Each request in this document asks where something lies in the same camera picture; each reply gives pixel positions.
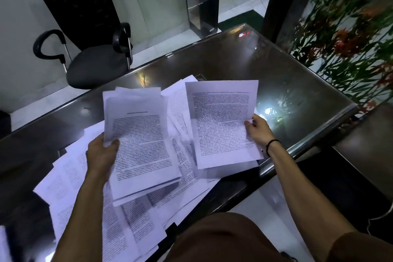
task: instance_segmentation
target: brown shirt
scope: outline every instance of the brown shirt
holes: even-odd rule
[[[237,213],[210,215],[178,236],[165,262],[288,262],[251,220]],[[370,235],[348,233],[327,262],[393,261],[393,246]]]

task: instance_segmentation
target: green mat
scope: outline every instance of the green mat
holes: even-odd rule
[[[254,10],[246,11],[228,20],[219,23],[221,31],[230,29],[236,25],[247,23],[249,26],[260,32],[262,29],[263,17]]]

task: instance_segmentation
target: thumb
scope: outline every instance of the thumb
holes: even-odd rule
[[[255,126],[249,121],[245,121],[244,126],[250,135],[256,130]]]
[[[119,139],[115,139],[112,141],[111,145],[108,146],[108,148],[111,148],[112,150],[117,151],[119,149],[120,141]]]

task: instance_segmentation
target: dark glossy tabletop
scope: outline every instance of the dark glossy tabletop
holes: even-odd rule
[[[191,74],[207,80],[259,80],[256,108],[295,157],[357,111],[349,98],[247,25],[162,56],[0,140],[0,224],[7,225],[12,250],[22,261],[40,261],[53,248],[49,210],[32,190],[64,147],[79,139],[84,128],[103,120],[102,92],[115,86],[164,89]],[[260,163],[255,170],[221,180],[179,228],[169,229],[160,252],[195,220],[230,209],[271,178],[270,160]]]

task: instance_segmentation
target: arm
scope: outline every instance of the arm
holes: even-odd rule
[[[103,134],[86,152],[87,173],[53,262],[102,261],[103,188],[115,162],[119,141],[103,146]]]
[[[256,114],[253,123],[246,121],[245,125],[251,138],[262,147],[275,139],[267,122]],[[270,144],[268,152],[297,229],[314,259],[326,261],[334,242],[356,229],[307,179],[278,141]]]

